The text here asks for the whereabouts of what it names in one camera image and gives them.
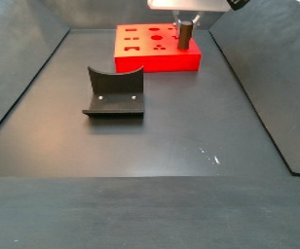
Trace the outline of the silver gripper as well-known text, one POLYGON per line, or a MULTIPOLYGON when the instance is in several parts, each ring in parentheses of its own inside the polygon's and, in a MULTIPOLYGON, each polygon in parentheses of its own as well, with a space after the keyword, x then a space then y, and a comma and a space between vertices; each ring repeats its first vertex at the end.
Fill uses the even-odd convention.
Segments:
POLYGON ((180 11, 201 11, 192 20, 200 26, 204 12, 227 12, 231 9, 227 0, 148 0, 148 6, 152 10, 173 11, 176 27, 181 24, 180 11))

